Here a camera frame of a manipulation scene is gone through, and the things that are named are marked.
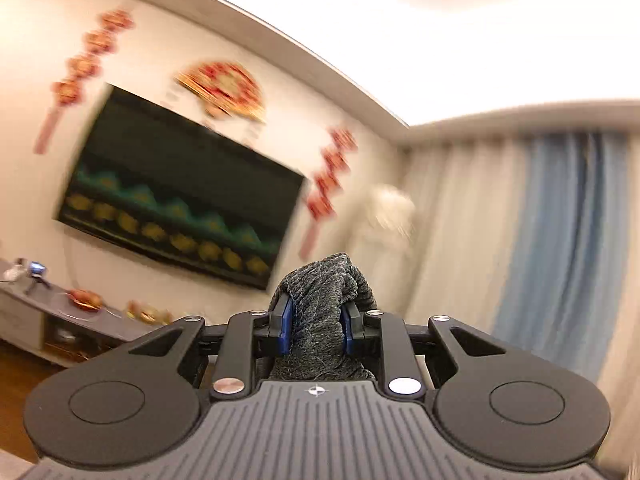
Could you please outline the grey knitted garment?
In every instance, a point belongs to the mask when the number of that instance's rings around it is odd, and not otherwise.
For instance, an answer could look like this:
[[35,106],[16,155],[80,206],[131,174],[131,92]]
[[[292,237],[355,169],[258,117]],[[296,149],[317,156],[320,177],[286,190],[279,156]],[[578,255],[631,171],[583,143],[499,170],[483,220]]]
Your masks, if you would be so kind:
[[342,307],[352,302],[361,311],[378,306],[361,271],[344,252],[302,266],[280,281],[271,298],[293,301],[291,350],[274,360],[269,375],[281,382],[350,382],[374,375],[344,353]]

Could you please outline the white standing air conditioner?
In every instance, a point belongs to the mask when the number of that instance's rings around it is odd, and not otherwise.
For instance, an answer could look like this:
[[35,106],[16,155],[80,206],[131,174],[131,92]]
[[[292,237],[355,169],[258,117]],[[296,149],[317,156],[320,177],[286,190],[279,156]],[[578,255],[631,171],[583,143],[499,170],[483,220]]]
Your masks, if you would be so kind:
[[350,234],[347,253],[369,283],[380,310],[400,313],[404,308],[415,212],[406,193],[390,185],[376,186]]

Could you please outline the red hanging knot decoration right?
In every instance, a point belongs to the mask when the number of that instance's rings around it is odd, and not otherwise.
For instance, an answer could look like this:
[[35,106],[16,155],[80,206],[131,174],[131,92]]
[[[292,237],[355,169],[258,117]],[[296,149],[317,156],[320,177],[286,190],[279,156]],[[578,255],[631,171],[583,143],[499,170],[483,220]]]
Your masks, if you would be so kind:
[[329,128],[331,142],[321,149],[322,166],[312,177],[312,189],[306,198],[310,223],[299,249],[299,258],[308,261],[317,244],[323,222],[334,215],[332,197],[342,190],[340,177],[349,172],[347,156],[358,150],[352,130],[344,126]]

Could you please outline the red hanging knot decoration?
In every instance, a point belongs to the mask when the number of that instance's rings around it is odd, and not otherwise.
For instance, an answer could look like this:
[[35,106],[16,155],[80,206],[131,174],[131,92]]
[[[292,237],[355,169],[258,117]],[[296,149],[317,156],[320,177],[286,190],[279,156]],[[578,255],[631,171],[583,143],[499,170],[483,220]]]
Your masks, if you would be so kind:
[[39,130],[34,153],[47,153],[54,130],[66,108],[84,98],[84,84],[102,73],[102,58],[117,49],[117,37],[134,27],[132,4],[122,4],[98,15],[98,27],[82,36],[82,50],[66,60],[66,74],[51,86],[52,105]]
[[308,261],[317,244],[323,222],[334,215],[332,197],[342,190],[340,177],[349,172],[347,156],[358,150],[352,130],[344,126],[329,128],[331,142],[321,149],[322,166],[312,177],[312,189],[306,198],[310,223],[299,249],[299,258]]

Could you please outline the gold ornaments on cabinet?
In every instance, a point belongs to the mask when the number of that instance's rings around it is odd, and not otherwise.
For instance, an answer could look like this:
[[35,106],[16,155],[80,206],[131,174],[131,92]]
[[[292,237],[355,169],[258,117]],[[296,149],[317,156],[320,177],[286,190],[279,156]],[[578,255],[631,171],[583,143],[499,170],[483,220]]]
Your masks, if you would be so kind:
[[149,325],[168,325],[174,322],[174,316],[166,310],[158,310],[150,304],[137,300],[130,300],[126,307],[126,315],[134,320]]

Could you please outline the red gold plate on cabinet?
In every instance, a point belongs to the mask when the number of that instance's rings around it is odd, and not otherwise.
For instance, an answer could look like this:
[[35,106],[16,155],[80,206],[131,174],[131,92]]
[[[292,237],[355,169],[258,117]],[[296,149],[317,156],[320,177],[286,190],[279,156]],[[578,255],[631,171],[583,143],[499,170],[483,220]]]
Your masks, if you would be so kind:
[[102,297],[91,290],[73,288],[66,292],[66,296],[71,304],[86,312],[98,312],[103,308]]

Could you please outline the cream and blue curtain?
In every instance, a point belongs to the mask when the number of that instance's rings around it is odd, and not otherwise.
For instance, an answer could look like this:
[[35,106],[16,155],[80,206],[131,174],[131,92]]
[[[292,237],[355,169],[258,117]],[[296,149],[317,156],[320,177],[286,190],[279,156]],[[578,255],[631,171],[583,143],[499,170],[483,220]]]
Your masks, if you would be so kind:
[[405,316],[446,314],[615,379],[638,321],[639,139],[573,132],[414,152]]

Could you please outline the long grey TV cabinet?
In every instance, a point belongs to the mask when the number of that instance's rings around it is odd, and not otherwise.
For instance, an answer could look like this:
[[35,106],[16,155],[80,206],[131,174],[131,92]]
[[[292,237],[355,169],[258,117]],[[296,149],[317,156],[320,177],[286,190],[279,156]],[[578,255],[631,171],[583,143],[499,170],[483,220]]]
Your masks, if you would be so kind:
[[1,339],[54,364],[71,367],[153,330],[111,307],[80,310],[55,284],[1,283]]

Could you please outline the red hanging knot decoration left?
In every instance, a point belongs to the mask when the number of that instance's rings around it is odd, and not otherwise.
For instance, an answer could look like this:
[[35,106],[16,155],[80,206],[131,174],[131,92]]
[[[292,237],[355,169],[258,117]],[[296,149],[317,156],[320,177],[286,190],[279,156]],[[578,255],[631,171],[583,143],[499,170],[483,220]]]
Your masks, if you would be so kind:
[[34,153],[47,153],[54,130],[66,108],[84,98],[84,84],[102,73],[102,58],[117,49],[117,37],[134,27],[132,4],[122,4],[98,15],[98,27],[82,36],[82,50],[66,60],[66,74],[51,86],[52,105],[39,130]]

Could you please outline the wall-mounted flat television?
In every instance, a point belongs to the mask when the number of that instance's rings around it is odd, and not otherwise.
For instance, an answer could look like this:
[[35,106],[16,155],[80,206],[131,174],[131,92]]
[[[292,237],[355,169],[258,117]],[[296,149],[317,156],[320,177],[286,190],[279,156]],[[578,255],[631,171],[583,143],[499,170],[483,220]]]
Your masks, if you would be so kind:
[[56,218],[152,260],[267,289],[305,178],[110,87]]

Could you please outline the round red gold wall ornament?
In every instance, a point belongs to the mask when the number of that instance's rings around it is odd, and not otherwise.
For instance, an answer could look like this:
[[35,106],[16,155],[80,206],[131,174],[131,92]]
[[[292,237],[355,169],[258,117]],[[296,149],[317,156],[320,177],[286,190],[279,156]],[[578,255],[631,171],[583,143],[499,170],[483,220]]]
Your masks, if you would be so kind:
[[262,89],[239,63],[199,62],[175,76],[181,87],[195,94],[210,117],[221,114],[239,116],[252,122],[265,122]]

